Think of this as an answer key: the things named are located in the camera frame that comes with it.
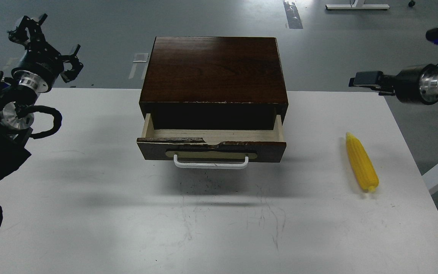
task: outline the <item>wooden drawer cabinet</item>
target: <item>wooden drawer cabinet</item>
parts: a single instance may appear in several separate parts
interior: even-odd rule
[[[145,159],[279,162],[287,145],[275,38],[157,37],[139,105]]]

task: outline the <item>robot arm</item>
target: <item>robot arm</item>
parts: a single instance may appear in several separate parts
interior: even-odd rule
[[[0,180],[16,171],[31,153],[25,149],[26,142],[44,138],[57,132],[62,123],[62,115],[54,108],[36,106],[41,93],[49,92],[55,80],[61,75],[68,83],[78,76],[83,68],[77,53],[77,45],[70,55],[62,55],[45,40],[41,25],[47,18],[43,14],[37,21],[23,16],[17,21],[15,29],[8,32],[9,40],[23,45],[25,53],[12,77],[3,77],[0,71]],[[64,64],[71,69],[64,71]],[[54,117],[51,130],[32,133],[34,112],[50,114]],[[2,209],[0,207],[0,226]]]
[[[427,31],[425,37],[438,45],[438,28]],[[379,95],[396,96],[401,102],[431,105],[438,102],[438,64],[407,67],[396,76],[381,71],[358,72],[349,86],[370,88]]]

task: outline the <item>gray floor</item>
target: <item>gray floor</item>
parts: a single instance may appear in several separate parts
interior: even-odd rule
[[[0,1],[0,70],[9,74],[23,48],[7,39],[17,18],[49,17],[43,31],[66,54],[75,43],[85,67],[74,82],[55,87],[141,88],[144,64],[130,78],[135,53],[149,53],[155,36],[277,37],[288,90],[361,91],[348,88],[357,71],[396,74],[417,64],[436,64],[438,46],[425,32],[438,26],[438,1],[367,0],[388,11],[327,11],[348,0],[297,0],[303,29],[289,29],[282,0]],[[438,103],[387,102],[421,174],[438,163]],[[367,130],[376,130],[376,125]],[[433,196],[438,207],[438,193]]]

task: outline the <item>yellow corn cob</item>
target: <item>yellow corn cob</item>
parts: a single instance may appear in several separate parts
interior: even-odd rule
[[[363,190],[374,192],[379,184],[379,180],[365,148],[358,138],[349,132],[346,133],[346,147],[352,170],[360,187]]]

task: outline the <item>white drawer handle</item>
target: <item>white drawer handle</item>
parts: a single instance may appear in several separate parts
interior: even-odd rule
[[[173,162],[180,168],[209,168],[209,169],[243,169],[248,165],[249,157],[244,157],[244,163],[224,164],[224,163],[182,163],[179,162],[177,154],[173,156]]]

